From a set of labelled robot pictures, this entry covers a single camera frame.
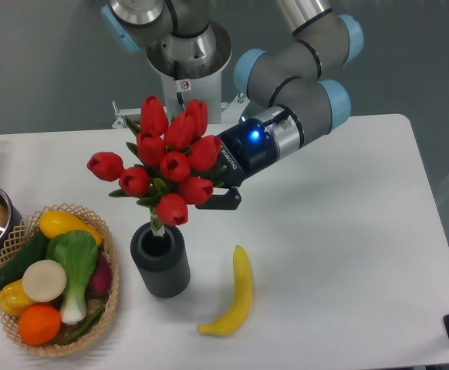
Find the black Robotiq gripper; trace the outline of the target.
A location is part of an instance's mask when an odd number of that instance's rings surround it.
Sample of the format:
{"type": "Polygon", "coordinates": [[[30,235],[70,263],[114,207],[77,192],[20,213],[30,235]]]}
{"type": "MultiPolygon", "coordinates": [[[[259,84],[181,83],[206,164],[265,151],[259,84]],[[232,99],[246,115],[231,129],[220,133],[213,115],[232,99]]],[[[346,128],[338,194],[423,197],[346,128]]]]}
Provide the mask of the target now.
{"type": "Polygon", "coordinates": [[[195,207],[199,210],[237,210],[241,203],[239,187],[244,180],[272,165],[279,158],[279,149],[265,124],[259,119],[243,123],[218,134],[221,152],[218,164],[226,170],[217,177],[227,192],[211,197],[195,207]]]}

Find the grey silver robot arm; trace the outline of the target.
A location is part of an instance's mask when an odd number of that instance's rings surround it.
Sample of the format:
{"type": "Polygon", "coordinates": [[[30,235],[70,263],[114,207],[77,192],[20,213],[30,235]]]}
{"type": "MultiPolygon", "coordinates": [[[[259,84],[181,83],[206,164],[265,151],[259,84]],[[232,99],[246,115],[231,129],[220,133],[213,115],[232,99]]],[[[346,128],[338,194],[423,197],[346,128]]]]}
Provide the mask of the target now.
{"type": "MultiPolygon", "coordinates": [[[[350,116],[346,90],[327,75],[360,53],[360,24],[335,14],[327,1],[280,1],[278,7],[294,40],[276,54],[251,49],[237,61],[235,86],[261,111],[221,133],[219,180],[226,192],[206,201],[206,209],[234,210],[244,180],[350,116]]],[[[198,99],[207,103],[209,120],[220,121],[221,73],[231,58],[231,40],[210,19],[208,2],[109,1],[101,15],[122,49],[146,52],[160,75],[169,116],[198,99]]]]}

